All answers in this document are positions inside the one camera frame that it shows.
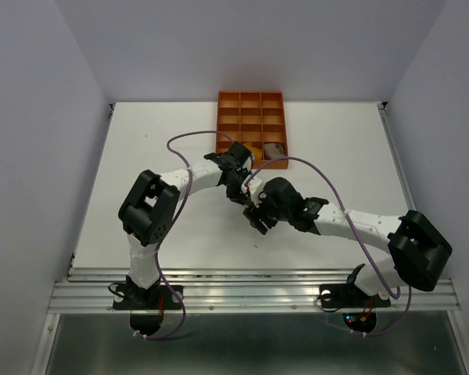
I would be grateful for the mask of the tan sock with red cuff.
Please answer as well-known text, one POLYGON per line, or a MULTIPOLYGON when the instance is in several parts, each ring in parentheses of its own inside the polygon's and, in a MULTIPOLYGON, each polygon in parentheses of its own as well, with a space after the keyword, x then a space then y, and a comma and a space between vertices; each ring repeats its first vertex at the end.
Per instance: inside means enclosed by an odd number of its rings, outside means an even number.
POLYGON ((280 144, 265 143, 263 145, 263 154, 265 160, 281 159, 285 157, 285 150, 280 144))

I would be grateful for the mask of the mustard yellow sock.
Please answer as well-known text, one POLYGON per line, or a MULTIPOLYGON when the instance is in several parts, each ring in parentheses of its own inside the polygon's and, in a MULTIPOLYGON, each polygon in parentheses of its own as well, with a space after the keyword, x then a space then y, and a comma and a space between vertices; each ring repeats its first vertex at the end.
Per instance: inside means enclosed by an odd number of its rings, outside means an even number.
POLYGON ((252 142, 248 141, 244 143, 244 146, 253 154, 253 159, 256 161, 260 161, 263 159, 263 153, 260 148, 257 148, 253 145, 252 142))

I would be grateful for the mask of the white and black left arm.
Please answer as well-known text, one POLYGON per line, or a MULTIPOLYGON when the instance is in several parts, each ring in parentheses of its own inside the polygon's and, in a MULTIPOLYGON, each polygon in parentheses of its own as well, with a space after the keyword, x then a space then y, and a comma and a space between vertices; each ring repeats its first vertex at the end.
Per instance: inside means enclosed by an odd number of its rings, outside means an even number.
POLYGON ((138 175, 118 212, 130 246, 128 283, 133 286, 134 302, 148 308, 158 300, 156 253, 173 226, 177 205, 198 191, 220 185, 226 187, 230 200, 244 203, 241 185, 248 175, 244 167, 220 166, 212 160, 168 173, 145 170, 138 175))

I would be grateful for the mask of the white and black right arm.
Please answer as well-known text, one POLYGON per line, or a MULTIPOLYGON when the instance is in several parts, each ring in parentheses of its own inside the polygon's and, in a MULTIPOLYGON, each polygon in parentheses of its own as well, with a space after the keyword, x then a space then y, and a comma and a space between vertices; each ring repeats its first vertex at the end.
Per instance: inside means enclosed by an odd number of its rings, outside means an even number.
POLYGON ((382 250, 387 259, 357 266, 344 284, 328 289, 330 300, 361 305, 370 297, 402 286, 433 291, 453 249, 421 212, 380 216, 345 210, 322 198, 298 198, 285 202, 267 196, 244 210, 252 227, 265 234, 278 222, 303 233, 357 241, 363 251, 382 250))

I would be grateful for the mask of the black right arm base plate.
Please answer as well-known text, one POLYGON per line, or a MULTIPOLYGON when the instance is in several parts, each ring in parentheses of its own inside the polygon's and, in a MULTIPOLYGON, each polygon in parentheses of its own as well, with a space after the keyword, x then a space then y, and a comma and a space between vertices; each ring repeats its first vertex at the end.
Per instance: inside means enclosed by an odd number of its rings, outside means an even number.
POLYGON ((324 309, 363 309, 388 308, 389 299, 384 300, 378 295, 368 296, 353 284, 322 284, 319 288, 317 301, 324 309))

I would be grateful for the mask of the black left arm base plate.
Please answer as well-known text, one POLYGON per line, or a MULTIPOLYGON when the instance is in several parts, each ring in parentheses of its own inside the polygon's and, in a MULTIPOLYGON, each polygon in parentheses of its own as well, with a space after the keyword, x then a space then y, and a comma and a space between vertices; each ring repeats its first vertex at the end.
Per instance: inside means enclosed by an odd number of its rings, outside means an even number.
POLYGON ((126 283, 113 283, 108 289, 113 296, 112 309, 116 311, 181 310, 177 297, 163 284, 142 291, 126 283))

